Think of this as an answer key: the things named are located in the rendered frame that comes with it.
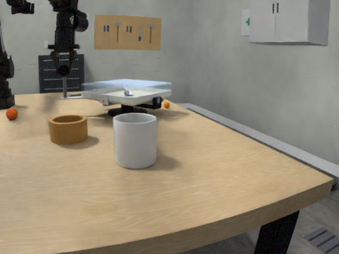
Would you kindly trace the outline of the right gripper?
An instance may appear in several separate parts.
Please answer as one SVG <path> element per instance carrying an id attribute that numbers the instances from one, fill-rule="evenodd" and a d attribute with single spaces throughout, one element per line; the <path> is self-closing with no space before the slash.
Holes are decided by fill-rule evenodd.
<path id="1" fill-rule="evenodd" d="M 55 64 L 57 74 L 59 74 L 59 70 L 58 70 L 59 69 L 59 52 L 61 53 L 69 52 L 69 73 L 71 74 L 72 72 L 71 65 L 73 65 L 75 58 L 77 56 L 77 51 L 73 51 L 74 50 L 73 48 L 80 49 L 79 44 L 72 44 L 72 43 L 73 43 L 73 28 L 66 28 L 66 30 L 62 30 L 62 28 L 56 29 L 56 45 L 48 45 L 48 49 L 50 48 L 54 49 L 54 51 L 52 51 L 50 55 Z M 56 56 L 58 56 L 57 59 L 56 59 Z"/>

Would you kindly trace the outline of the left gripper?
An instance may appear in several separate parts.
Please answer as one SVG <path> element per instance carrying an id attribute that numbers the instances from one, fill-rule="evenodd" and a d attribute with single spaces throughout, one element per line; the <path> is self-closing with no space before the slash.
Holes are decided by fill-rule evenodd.
<path id="1" fill-rule="evenodd" d="M 31 9 L 30 9 L 31 6 Z M 24 4 L 24 8 L 21 10 L 17 10 L 14 6 L 11 7 L 11 14 L 34 14 L 34 3 L 30 3 L 28 2 L 28 7 L 25 6 Z"/>

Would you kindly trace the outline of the white ceramic mug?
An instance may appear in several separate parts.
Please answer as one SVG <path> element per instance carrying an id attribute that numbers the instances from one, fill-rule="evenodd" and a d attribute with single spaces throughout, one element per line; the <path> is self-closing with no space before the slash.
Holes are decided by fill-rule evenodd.
<path id="1" fill-rule="evenodd" d="M 113 141 L 115 162 L 119 166 L 130 169 L 151 166 L 156 161 L 157 118 L 146 113 L 115 116 Z"/>

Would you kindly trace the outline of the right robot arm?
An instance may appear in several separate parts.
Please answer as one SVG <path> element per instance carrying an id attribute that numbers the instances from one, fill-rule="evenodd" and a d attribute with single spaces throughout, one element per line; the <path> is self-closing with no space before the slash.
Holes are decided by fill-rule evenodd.
<path id="1" fill-rule="evenodd" d="M 56 29 L 73 28 L 73 43 L 75 44 L 75 32 L 84 32 L 88 28 L 86 14 L 78 9 L 78 0 L 48 0 L 53 11 L 59 12 L 56 17 Z M 73 25 L 72 25 L 73 21 Z"/>

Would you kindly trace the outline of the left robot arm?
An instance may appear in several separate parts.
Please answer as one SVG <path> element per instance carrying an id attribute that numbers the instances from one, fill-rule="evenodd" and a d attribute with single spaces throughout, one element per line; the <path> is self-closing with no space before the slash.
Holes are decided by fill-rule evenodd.
<path id="1" fill-rule="evenodd" d="M 14 6 L 18 10 L 23 9 L 24 4 L 28 7 L 27 0 L 6 0 L 6 2 L 9 6 Z M 11 59 L 11 55 L 7 55 L 5 51 L 0 23 L 0 103 L 5 103 L 15 98 L 14 95 L 11 94 L 9 82 L 6 81 L 7 78 L 13 77 L 14 63 Z"/>

